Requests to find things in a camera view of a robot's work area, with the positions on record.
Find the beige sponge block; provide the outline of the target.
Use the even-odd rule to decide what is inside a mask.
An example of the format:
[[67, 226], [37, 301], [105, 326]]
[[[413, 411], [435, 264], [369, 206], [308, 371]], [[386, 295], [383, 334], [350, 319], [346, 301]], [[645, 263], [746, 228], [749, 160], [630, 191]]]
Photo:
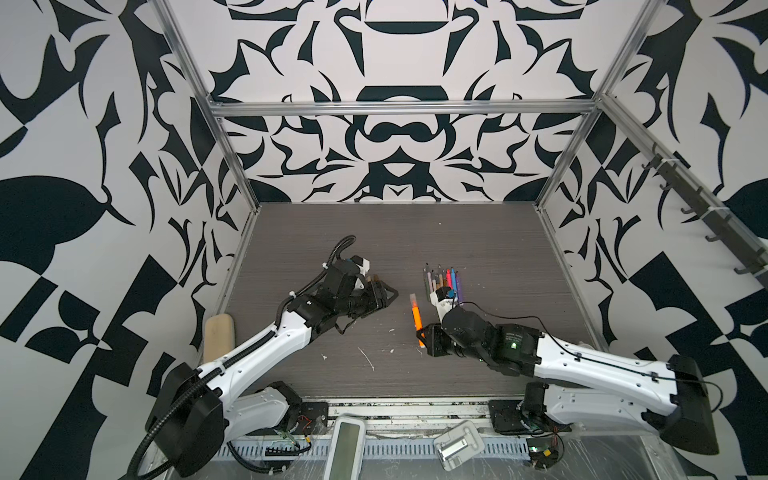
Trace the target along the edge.
[[235, 348], [235, 325], [231, 315], [215, 315], [205, 322], [202, 347], [202, 364], [215, 361]]

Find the grey metal bracket box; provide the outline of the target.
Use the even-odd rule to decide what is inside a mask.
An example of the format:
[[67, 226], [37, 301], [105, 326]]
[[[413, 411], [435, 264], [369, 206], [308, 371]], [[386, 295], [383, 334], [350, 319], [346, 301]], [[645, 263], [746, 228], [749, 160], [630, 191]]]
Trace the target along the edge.
[[472, 421], [464, 421], [433, 442], [445, 471], [452, 471], [485, 451], [485, 442]]

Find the aluminium frame back beam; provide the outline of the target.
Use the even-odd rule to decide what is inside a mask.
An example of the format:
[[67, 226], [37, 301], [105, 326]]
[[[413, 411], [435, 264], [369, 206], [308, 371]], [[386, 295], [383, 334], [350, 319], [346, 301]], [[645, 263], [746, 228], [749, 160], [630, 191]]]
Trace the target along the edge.
[[511, 114], [576, 113], [591, 111], [596, 102], [589, 99], [566, 100], [455, 100], [455, 101], [361, 101], [361, 102], [210, 102], [214, 116], [346, 116], [420, 114]]

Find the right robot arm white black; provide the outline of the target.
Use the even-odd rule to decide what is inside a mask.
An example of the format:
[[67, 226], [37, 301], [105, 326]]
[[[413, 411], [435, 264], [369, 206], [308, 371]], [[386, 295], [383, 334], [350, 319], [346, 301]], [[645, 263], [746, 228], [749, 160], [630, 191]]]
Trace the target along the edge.
[[531, 378], [515, 415], [530, 431], [612, 425], [655, 432], [690, 453], [720, 451], [708, 384], [691, 358], [621, 357], [536, 328], [496, 325], [460, 306], [442, 305], [438, 312], [440, 322], [417, 332], [427, 354], [477, 359], [505, 376]]

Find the orange highlighter pen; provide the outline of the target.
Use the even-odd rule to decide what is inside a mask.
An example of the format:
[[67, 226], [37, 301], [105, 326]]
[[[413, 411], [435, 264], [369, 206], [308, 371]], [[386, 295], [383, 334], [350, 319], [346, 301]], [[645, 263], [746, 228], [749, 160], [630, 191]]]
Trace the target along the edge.
[[416, 332], [419, 332], [423, 328], [421, 313], [418, 305], [417, 296], [415, 293], [409, 295], [409, 301], [411, 306], [411, 313], [413, 316], [413, 322]]

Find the white handheld tablet device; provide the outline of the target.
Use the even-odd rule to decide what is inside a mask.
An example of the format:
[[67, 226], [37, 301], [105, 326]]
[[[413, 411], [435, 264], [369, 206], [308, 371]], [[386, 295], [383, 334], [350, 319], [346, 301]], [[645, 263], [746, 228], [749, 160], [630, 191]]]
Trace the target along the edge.
[[366, 443], [366, 422], [358, 417], [339, 416], [326, 461], [324, 480], [356, 480], [359, 478]]

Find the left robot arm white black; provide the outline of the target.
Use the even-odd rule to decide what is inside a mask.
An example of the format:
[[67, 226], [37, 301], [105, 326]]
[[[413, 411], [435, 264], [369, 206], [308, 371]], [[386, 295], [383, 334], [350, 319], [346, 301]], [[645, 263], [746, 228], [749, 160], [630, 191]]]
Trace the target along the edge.
[[289, 412], [300, 398], [276, 382], [257, 394], [246, 389], [329, 330], [390, 306], [398, 291], [369, 277], [368, 260], [333, 258], [308, 285], [278, 306], [275, 321], [234, 350], [192, 368], [182, 364], [163, 383], [147, 419], [146, 435], [125, 478], [154, 479], [168, 469], [188, 477], [221, 447], [247, 433], [294, 423]]

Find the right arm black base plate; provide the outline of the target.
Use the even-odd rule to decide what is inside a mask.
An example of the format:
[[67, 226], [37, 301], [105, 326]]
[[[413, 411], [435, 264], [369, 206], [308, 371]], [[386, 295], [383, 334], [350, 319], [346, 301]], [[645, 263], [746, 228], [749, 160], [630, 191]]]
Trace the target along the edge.
[[541, 403], [525, 400], [491, 400], [488, 402], [493, 430], [501, 435], [544, 435], [555, 431], [570, 432], [571, 426], [547, 415]]

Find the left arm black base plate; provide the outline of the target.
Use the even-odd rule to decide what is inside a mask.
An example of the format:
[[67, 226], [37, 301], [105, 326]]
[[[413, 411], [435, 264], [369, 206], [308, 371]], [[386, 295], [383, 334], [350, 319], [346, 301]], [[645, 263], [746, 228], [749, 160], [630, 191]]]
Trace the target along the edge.
[[329, 419], [329, 404], [327, 402], [309, 401], [300, 405], [290, 406], [284, 418], [274, 427], [268, 427], [265, 432], [277, 434], [287, 432], [292, 435], [314, 435], [324, 433]]

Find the purple highlighter pen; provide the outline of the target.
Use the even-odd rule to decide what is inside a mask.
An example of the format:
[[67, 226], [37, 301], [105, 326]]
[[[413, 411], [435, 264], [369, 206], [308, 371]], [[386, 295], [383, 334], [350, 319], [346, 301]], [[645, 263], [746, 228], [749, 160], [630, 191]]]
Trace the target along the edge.
[[463, 295], [463, 289], [462, 289], [462, 284], [461, 284], [461, 277], [460, 277], [458, 271], [455, 271], [455, 272], [456, 272], [456, 276], [457, 276], [457, 287], [458, 287], [458, 294], [459, 294], [458, 302], [462, 303], [464, 301], [464, 295]]

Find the aluminium frame front rail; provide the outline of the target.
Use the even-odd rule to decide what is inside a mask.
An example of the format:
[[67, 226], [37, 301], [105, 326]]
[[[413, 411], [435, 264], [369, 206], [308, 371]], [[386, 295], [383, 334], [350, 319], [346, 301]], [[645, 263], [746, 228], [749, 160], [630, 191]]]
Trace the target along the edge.
[[[305, 399], [329, 404], [327, 429], [341, 415], [363, 419], [371, 436], [430, 436], [472, 421], [479, 432], [499, 436], [491, 424], [488, 402], [524, 400], [522, 396], [437, 397], [437, 398], [337, 398]], [[551, 387], [544, 391], [542, 403], [553, 420], [571, 426], [558, 434], [642, 433], [648, 426], [641, 421], [644, 408], [638, 403], [588, 389]]]

